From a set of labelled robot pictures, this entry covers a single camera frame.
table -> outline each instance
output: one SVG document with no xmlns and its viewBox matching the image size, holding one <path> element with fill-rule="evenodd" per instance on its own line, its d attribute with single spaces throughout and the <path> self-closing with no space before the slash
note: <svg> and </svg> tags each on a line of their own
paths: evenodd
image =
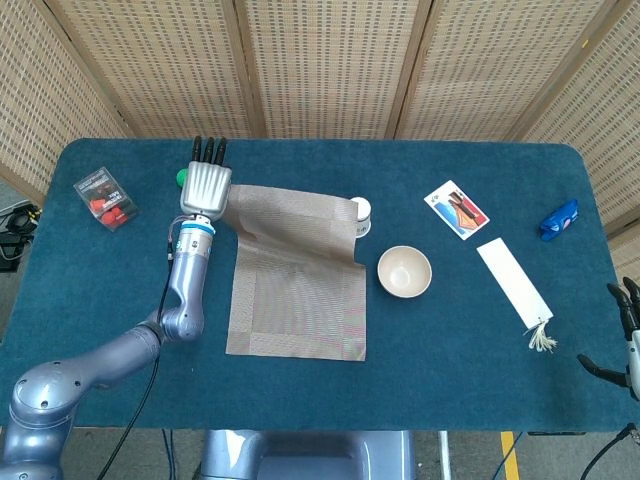
<svg viewBox="0 0 640 480">
<path fill-rule="evenodd" d="M 56 168 L 8 332 L 0 399 L 43 361 L 93 349 L 156 308 L 166 274 L 166 231 L 180 213 L 176 172 L 191 140 L 70 144 Z M 357 242 L 367 266 L 367 359 L 338 362 L 225 355 L 236 255 L 218 223 L 205 284 L 206 326 L 195 344 L 163 348 L 157 383 L 137 425 L 252 429 L 614 430 L 637 405 L 587 374 L 586 353 L 621 369 L 625 345 L 606 239 L 580 155 L 568 146 L 509 143 L 232 140 L 233 182 L 307 190 L 372 204 Z M 106 166 L 141 213 L 115 233 L 95 221 L 73 184 Z M 491 218 L 462 241 L 423 197 L 454 180 Z M 571 198 L 581 216 L 540 241 L 539 222 Z M 514 309 L 476 252 L 502 237 L 555 314 L 554 354 L 529 350 Z M 393 245 L 423 251 L 427 292 L 388 295 L 376 278 Z M 93 391 L 77 424 L 123 426 L 149 370 Z M 7 421 L 3 408 L 0 424 Z"/>
</svg>

woven screen panel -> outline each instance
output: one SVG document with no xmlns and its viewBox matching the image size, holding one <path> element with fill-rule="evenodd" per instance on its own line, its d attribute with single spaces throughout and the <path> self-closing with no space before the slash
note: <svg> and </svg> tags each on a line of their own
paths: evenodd
<svg viewBox="0 0 640 480">
<path fill-rule="evenodd" d="M 382 138 L 417 3 L 247 1 L 269 136 Z"/>
<path fill-rule="evenodd" d="M 603 0 L 444 0 L 399 138 L 502 140 Z"/>
<path fill-rule="evenodd" d="M 31 0 L 3 1 L 0 42 L 0 163 L 44 197 L 65 145 L 127 131 Z"/>
<path fill-rule="evenodd" d="M 634 2 L 528 132 L 585 159 L 603 223 L 640 205 L 640 2 Z"/>
<path fill-rule="evenodd" d="M 611 258 L 616 267 L 618 280 L 629 277 L 640 283 L 640 226 L 625 232 L 624 239 L 615 239 L 611 245 Z"/>
<path fill-rule="evenodd" d="M 142 135 L 249 136 L 221 1 L 57 4 Z"/>
</svg>

robotic hand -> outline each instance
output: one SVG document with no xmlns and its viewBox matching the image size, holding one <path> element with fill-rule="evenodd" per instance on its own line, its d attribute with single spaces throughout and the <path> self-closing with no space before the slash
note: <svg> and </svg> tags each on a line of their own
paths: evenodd
<svg viewBox="0 0 640 480">
<path fill-rule="evenodd" d="M 200 137 L 194 143 L 180 198 L 186 215 L 177 219 L 184 221 L 175 259 L 169 233 L 170 276 L 165 289 L 177 294 L 180 305 L 152 312 L 144 322 L 90 353 L 44 363 L 20 377 L 9 407 L 0 480 L 62 480 L 60 456 L 84 395 L 92 387 L 111 387 L 154 362 L 165 341 L 193 341 L 200 336 L 202 291 L 215 233 L 211 224 L 224 213 L 231 183 L 231 169 L 222 166 L 225 146 L 223 138 L 212 163 L 213 139 L 209 138 L 202 161 Z"/>
<path fill-rule="evenodd" d="M 628 388 L 631 396 L 638 400 L 640 395 L 640 288 L 627 277 L 623 279 L 623 283 L 629 295 L 612 283 L 608 284 L 607 288 L 620 309 L 620 320 L 629 357 L 626 373 L 601 368 L 586 355 L 578 355 L 578 360 L 589 373 L 620 387 Z"/>
</svg>

yellow floor line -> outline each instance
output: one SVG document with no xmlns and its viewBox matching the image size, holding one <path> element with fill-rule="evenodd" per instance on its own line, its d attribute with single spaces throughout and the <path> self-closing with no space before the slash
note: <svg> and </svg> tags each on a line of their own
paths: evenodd
<svg viewBox="0 0 640 480">
<path fill-rule="evenodd" d="M 502 455 L 506 455 L 513 445 L 513 432 L 500 432 L 500 441 L 502 442 Z M 504 473 L 507 480 L 520 480 L 518 473 L 518 459 L 516 458 L 516 449 L 513 449 L 511 455 L 504 464 Z"/>
</svg>

beige placemat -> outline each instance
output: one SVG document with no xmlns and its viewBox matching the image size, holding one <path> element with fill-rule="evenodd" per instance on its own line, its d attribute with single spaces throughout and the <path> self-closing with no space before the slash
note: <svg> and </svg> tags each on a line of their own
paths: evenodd
<svg viewBox="0 0 640 480">
<path fill-rule="evenodd" d="M 344 198 L 231 187 L 224 220 L 238 233 L 238 257 L 227 353 L 365 359 L 356 217 L 356 203 Z"/>
</svg>

